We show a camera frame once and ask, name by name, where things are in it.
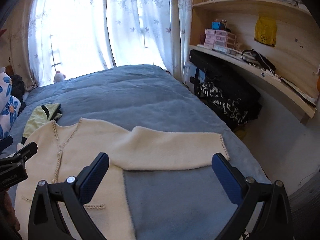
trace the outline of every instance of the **bookshelf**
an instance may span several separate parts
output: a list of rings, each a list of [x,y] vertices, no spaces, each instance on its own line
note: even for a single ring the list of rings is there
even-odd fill
[[[312,15],[299,7],[275,0],[214,0],[192,1],[192,23],[190,49],[196,49],[200,36],[210,29],[215,19],[227,20],[227,27],[237,35],[241,49],[255,49],[267,57],[277,68],[276,73],[294,83],[303,92],[317,98],[316,89],[320,65],[320,29]],[[254,40],[255,24],[259,16],[270,17],[277,22],[276,46],[270,47]],[[201,48],[203,52],[219,57],[220,53]],[[304,115],[312,118],[315,109],[306,104],[284,84],[270,79],[262,79],[259,71],[252,66],[225,56],[235,70],[246,74],[248,81],[259,85],[289,109],[299,120]]]

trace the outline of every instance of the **curtain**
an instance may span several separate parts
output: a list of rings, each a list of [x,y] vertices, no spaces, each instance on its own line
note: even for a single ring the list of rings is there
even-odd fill
[[[33,0],[19,0],[2,29],[0,37],[0,67],[11,65],[15,74],[22,77],[25,88],[36,87],[30,70],[28,55],[28,28]]]
[[[34,0],[28,53],[35,84],[53,83],[56,70],[75,78],[112,68],[106,0]]]
[[[188,55],[191,0],[107,1],[116,65],[158,65],[181,81]]]

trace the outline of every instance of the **bed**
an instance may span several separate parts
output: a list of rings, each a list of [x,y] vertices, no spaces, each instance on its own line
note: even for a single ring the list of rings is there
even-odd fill
[[[61,126],[80,117],[102,119],[127,130],[144,126],[171,132],[223,135],[230,163],[244,176],[270,183],[247,147],[217,115],[171,75],[154,65],[121,66],[30,92],[27,107],[9,133],[4,156],[16,151],[36,106],[60,103]],[[125,171],[127,201],[137,240],[214,239],[236,210],[211,167],[190,171]],[[15,188],[10,189],[15,198]],[[252,228],[257,205],[248,228]]]

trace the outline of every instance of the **screw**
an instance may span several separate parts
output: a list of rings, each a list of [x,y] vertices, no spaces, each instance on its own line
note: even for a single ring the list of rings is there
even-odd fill
[[[250,183],[250,184],[252,184],[252,183],[255,182],[255,180],[254,180],[253,177],[246,177],[245,180],[246,180],[248,183]]]
[[[282,183],[282,181],[277,180],[277,181],[276,181],[276,185],[277,185],[278,187],[282,187],[282,186],[283,186],[283,183]]]
[[[44,185],[45,185],[45,181],[44,181],[44,180],[39,181],[38,185],[39,185],[40,187],[44,186]]]
[[[68,183],[73,183],[75,182],[76,178],[74,176],[70,176],[69,178],[67,178],[67,182]]]

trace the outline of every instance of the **floor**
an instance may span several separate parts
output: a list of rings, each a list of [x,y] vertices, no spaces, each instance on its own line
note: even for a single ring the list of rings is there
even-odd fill
[[[259,118],[247,124],[243,142],[268,177],[282,180],[290,195],[319,172],[320,112],[304,126],[273,97],[259,92],[263,107]]]

